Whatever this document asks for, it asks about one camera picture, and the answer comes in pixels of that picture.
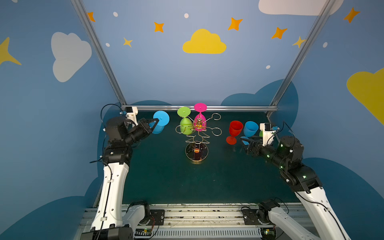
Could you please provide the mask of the blue wine glass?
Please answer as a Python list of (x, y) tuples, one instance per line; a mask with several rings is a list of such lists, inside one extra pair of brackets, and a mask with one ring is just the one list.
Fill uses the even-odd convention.
[(160, 134), (164, 127), (169, 123), (170, 117), (165, 111), (157, 111), (153, 115), (154, 119), (159, 119), (156, 127), (153, 130), (153, 134)]
[(258, 130), (259, 130), (259, 125), (256, 122), (247, 121), (243, 128), (244, 136), (241, 137), (242, 144), (244, 146), (249, 145), (249, 142), (244, 141), (244, 139), (249, 139), (250, 137), (254, 136)]

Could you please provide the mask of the red wine glass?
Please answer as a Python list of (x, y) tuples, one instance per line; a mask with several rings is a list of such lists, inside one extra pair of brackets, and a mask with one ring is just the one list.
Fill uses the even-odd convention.
[(229, 145), (235, 145), (237, 143), (236, 137), (241, 133), (243, 130), (243, 123), (240, 121), (232, 121), (229, 126), (229, 133), (230, 136), (226, 138), (226, 142)]

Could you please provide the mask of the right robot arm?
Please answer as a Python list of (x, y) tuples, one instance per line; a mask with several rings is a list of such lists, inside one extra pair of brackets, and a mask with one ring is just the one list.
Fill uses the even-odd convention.
[(280, 138), (277, 147), (264, 145), (260, 137), (242, 138), (247, 154), (262, 157), (279, 169), (282, 179), (306, 209), (318, 235), (315, 236), (291, 218), (274, 200), (259, 207), (262, 223), (279, 227), (293, 240), (348, 240), (350, 237), (338, 219), (316, 172), (302, 163), (304, 146), (293, 136)]

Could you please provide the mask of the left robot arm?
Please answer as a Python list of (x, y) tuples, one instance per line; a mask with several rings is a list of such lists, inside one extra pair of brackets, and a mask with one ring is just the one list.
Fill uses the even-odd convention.
[(90, 231), (81, 234), (82, 240), (133, 240), (139, 223), (151, 217), (146, 201), (131, 205), (124, 214), (122, 200), (133, 145), (147, 138), (158, 122), (158, 119), (141, 119), (135, 123), (124, 117), (107, 121), (105, 132), (109, 145), (101, 158), (104, 181), (100, 202)]

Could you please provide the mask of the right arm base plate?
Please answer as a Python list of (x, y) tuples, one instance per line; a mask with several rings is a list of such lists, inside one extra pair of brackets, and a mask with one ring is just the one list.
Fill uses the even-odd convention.
[(251, 209), (250, 207), (241, 207), (245, 225), (273, 225), (269, 219), (268, 213), (271, 209)]

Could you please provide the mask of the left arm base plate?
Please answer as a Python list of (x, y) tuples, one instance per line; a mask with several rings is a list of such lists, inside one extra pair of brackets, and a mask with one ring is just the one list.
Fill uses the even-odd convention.
[(150, 210), (150, 217), (145, 221), (145, 226), (163, 226), (165, 222), (165, 210)]

